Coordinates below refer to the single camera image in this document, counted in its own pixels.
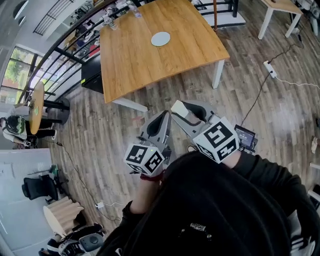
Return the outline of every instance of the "white block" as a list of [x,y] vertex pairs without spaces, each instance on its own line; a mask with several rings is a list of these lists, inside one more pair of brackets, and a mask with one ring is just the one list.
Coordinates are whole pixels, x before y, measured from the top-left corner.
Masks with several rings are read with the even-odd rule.
[[154,177],[162,172],[162,162],[165,160],[155,146],[144,146],[131,143],[125,153],[124,162],[135,172]]
[[199,151],[218,164],[239,148],[237,132],[223,117],[193,139]]

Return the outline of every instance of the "wooden floor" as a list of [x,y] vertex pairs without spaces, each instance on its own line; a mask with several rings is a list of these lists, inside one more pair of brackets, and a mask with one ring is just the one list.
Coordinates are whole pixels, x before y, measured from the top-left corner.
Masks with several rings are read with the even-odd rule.
[[[230,54],[218,89],[212,89],[214,66],[197,68],[140,89],[128,99],[149,107],[141,112],[114,103],[105,104],[102,94],[78,87],[67,98],[71,103],[68,122],[58,127],[57,141],[66,150],[81,173],[95,202],[106,204],[130,201],[139,177],[129,175],[123,156],[129,143],[139,133],[139,127],[153,114],[170,109],[176,100],[197,99],[212,104],[219,116],[233,124],[241,124],[254,103],[260,83],[268,72],[263,62],[298,44],[295,35],[285,38],[287,13],[275,11],[263,40],[257,36],[266,14],[259,0],[241,0],[239,12],[245,26],[218,30],[219,38]],[[320,84],[320,47],[309,23],[302,18],[304,49],[293,46],[286,55],[272,62],[278,77],[296,83]],[[244,127],[257,133],[257,153],[270,161],[299,174],[307,189],[320,183],[320,174],[309,170],[309,162],[320,163],[320,151],[310,151],[313,135],[320,136],[315,117],[320,117],[320,90],[305,85],[296,86],[268,78],[257,104],[247,117]],[[172,124],[177,153],[183,154],[189,141],[184,132]],[[52,162],[57,163],[69,178],[72,197],[85,207],[91,222],[97,221],[111,232],[119,223],[122,207],[105,206],[101,212],[81,184],[63,148],[50,144]]]

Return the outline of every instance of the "handrail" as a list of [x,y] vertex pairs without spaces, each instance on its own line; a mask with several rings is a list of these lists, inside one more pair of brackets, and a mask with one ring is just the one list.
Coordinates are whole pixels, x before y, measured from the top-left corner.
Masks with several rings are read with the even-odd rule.
[[65,32],[49,49],[49,51],[43,56],[39,64],[36,66],[34,71],[32,72],[31,76],[28,78],[27,83],[25,87],[23,88],[23,91],[21,93],[21,96],[19,97],[18,103],[21,102],[23,99],[26,91],[29,89],[31,81],[35,78],[36,74],[42,67],[42,65],[46,62],[46,60],[49,58],[49,56],[56,50],[56,48],[64,42],[64,40],[74,31],[77,29],[78,26],[82,25],[86,20],[91,18],[96,13],[100,12],[104,8],[106,8],[108,5],[116,2],[116,0],[104,0],[104,2],[100,3],[98,6],[94,7],[92,10],[88,11],[84,16],[82,16],[72,27],[70,27],[67,32]]

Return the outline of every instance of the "white platform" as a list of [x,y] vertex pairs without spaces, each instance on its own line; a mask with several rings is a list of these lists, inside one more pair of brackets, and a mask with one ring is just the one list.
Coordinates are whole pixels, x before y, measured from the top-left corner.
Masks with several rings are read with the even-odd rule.
[[[212,0],[201,0],[203,4],[209,4],[212,3]],[[228,10],[229,5],[228,4],[218,4],[216,6],[218,11],[222,10]],[[213,5],[211,6],[206,6],[207,9],[205,10],[200,10],[199,13],[207,13],[207,12],[213,12],[214,7]],[[215,25],[215,16],[213,14],[208,14],[204,15],[203,18],[206,20],[206,22],[209,23],[210,26]],[[218,26],[223,27],[223,26],[232,26],[232,25],[244,25],[246,23],[245,19],[240,15],[240,13],[237,13],[236,17],[232,16],[232,12],[222,12],[217,14],[217,21],[218,21]]]

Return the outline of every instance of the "black sleeve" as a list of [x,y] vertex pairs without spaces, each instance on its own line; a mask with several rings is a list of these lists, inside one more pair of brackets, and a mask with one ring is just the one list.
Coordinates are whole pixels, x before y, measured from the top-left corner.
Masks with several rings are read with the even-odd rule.
[[97,256],[113,256],[117,255],[116,250],[125,247],[131,233],[140,222],[144,214],[133,214],[130,212],[129,202],[122,210],[122,221],[120,225],[107,237],[103,246],[100,248]]
[[287,168],[262,159],[259,155],[242,152],[234,170],[255,186],[270,194],[289,216],[297,210],[304,237],[315,241],[313,255],[320,255],[320,219],[298,175]]

